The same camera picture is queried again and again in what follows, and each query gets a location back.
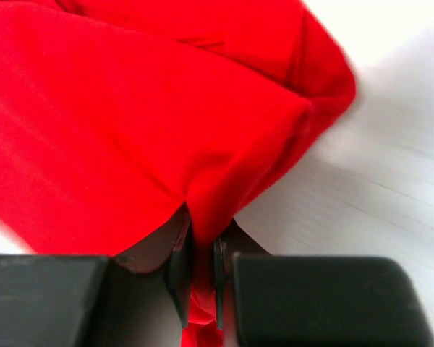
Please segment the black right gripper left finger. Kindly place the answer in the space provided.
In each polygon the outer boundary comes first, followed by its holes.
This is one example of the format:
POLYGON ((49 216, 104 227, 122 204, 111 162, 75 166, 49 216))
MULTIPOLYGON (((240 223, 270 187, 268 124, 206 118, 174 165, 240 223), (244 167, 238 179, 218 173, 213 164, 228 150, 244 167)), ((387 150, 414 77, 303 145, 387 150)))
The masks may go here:
POLYGON ((0 346, 179 346, 190 228, 181 207, 115 257, 0 254, 0 346))

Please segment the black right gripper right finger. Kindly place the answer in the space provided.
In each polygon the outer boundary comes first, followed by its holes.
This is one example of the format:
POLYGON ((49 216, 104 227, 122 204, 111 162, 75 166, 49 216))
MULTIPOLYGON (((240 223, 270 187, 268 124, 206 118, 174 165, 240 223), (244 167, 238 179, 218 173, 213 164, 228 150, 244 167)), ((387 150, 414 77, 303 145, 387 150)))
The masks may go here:
POLYGON ((409 276, 389 258, 272 255, 231 223, 213 259, 225 346, 434 346, 409 276))

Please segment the red t shirt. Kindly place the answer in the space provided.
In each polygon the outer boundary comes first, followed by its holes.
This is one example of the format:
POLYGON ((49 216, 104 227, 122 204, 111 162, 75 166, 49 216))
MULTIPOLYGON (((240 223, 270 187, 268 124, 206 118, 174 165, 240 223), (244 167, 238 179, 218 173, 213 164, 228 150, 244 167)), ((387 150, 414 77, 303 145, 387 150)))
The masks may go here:
POLYGON ((0 234, 115 255, 186 205, 182 345, 221 346, 213 240, 355 95, 301 1, 0 1, 0 234))

